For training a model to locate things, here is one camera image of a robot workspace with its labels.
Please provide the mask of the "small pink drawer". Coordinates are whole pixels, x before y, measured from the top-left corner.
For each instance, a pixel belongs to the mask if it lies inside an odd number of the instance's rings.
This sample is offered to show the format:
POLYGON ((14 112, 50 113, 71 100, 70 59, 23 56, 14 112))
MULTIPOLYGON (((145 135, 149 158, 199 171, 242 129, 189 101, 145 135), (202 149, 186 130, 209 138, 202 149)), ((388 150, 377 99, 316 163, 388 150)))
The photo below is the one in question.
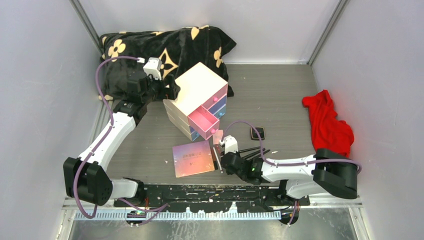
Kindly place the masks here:
POLYGON ((188 115, 190 126, 205 140, 219 130, 220 120, 202 105, 188 115))

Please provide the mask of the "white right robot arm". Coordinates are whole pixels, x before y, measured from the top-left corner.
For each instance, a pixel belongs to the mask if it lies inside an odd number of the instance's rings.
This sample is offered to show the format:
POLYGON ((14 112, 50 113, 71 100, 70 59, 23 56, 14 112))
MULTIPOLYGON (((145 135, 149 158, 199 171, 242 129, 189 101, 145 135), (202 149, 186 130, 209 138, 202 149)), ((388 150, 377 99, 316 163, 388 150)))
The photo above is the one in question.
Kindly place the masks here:
POLYGON ((341 199, 356 199, 358 174, 361 167, 355 161, 326 148, 315 154, 292 159, 246 159, 229 152, 220 159, 229 175, 253 184, 280 182, 277 198, 283 205, 291 205, 303 197, 329 193, 341 199))

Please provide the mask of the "black square compact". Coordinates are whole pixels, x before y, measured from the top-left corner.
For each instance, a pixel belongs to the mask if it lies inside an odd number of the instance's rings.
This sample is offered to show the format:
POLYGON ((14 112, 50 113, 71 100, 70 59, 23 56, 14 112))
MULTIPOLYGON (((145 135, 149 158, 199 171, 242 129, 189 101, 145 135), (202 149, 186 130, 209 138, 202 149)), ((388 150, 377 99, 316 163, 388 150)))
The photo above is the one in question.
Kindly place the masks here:
POLYGON ((250 139, 253 141, 264 140, 266 138, 265 128, 262 126, 255 126, 250 128, 250 139))

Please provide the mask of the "holographic eyeshadow palette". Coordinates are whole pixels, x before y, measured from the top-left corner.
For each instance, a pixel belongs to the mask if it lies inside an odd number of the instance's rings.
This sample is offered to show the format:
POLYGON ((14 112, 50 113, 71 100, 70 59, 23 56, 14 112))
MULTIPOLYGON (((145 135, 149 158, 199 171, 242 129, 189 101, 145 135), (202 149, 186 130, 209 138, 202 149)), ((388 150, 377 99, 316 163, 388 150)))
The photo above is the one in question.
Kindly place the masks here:
POLYGON ((172 148, 175 176, 192 176, 215 170, 211 146, 207 140, 172 148))

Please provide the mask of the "silver lip pencil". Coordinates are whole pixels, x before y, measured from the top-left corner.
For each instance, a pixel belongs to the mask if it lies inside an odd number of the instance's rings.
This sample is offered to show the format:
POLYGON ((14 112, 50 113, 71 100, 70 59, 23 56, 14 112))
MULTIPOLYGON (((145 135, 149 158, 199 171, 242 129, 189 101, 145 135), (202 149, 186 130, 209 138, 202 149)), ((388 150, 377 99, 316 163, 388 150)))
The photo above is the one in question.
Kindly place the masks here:
POLYGON ((216 152, 214 146, 213 146, 213 152, 214 152, 214 155, 215 155, 215 161, 216 161, 217 167, 218 167, 220 173, 223 174, 224 171, 223 171, 223 168, 221 166, 221 156, 217 155, 217 152, 216 152))

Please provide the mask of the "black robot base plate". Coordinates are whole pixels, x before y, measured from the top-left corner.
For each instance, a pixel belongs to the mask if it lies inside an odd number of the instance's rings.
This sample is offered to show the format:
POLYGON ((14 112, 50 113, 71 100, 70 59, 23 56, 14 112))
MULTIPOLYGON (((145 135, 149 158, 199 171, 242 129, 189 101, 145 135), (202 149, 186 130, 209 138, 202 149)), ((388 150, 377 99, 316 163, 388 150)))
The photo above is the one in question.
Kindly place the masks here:
POLYGON ((225 213, 232 205, 238 213, 264 213, 295 203, 280 186, 192 184, 146 184, 142 197, 129 202, 152 209, 167 205, 165 210, 171 213, 225 213))

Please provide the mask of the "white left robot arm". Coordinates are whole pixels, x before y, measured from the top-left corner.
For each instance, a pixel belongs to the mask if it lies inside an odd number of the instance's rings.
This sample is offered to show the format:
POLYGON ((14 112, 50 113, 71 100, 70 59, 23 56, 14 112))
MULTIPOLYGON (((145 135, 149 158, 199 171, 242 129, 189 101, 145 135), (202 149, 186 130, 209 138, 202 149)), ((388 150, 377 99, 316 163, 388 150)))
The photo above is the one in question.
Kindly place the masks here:
POLYGON ((103 206, 109 200, 124 199, 138 207, 147 194, 140 180, 124 177, 110 179, 107 167, 123 142, 147 113, 151 102, 175 100, 180 91, 171 74, 163 80, 137 71, 127 80, 129 97, 120 100, 112 110, 109 124, 94 142, 77 158, 68 157, 63 164, 65 191, 68 197, 103 206))

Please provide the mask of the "white pink drawer organizer box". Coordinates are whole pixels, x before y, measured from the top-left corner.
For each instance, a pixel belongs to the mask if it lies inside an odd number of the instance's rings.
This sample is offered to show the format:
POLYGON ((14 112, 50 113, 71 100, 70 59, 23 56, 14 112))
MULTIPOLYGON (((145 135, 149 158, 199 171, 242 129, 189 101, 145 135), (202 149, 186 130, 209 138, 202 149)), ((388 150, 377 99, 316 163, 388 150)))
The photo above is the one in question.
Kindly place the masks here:
POLYGON ((188 115, 199 106, 220 118, 226 113, 228 82, 201 62, 179 76, 176 100, 163 100, 168 119, 192 142, 201 137, 191 126, 188 115))

